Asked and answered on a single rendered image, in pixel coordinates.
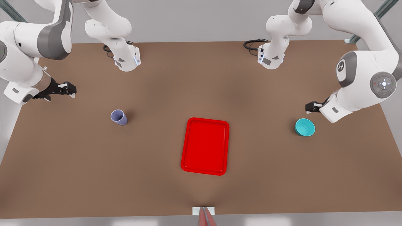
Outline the lavender plastic cup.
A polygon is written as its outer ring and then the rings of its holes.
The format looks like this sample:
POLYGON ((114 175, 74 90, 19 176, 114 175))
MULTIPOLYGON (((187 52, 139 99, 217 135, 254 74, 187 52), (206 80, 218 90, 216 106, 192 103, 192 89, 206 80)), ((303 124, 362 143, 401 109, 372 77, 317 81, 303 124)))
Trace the lavender plastic cup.
POLYGON ((124 126, 128 123, 127 116, 121 109, 114 110, 111 113, 110 118, 113 122, 121 126, 124 126))

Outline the teal bowl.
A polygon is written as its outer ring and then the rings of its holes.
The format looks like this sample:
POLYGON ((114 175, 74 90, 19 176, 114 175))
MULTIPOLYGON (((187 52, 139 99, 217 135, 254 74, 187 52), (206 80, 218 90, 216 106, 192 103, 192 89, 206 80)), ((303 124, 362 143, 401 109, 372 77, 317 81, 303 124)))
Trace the teal bowl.
POLYGON ((299 136, 309 137, 316 131, 314 123, 306 118, 301 118, 295 123, 295 131, 299 136))

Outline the red rectangular tray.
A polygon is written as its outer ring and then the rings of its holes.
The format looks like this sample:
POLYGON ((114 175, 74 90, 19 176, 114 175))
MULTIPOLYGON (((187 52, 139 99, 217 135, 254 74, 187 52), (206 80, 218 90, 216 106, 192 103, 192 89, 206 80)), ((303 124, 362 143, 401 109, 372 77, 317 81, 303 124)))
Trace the red rectangular tray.
POLYGON ((227 169, 230 127, 226 121, 192 117, 187 121, 181 168, 222 176, 227 169))

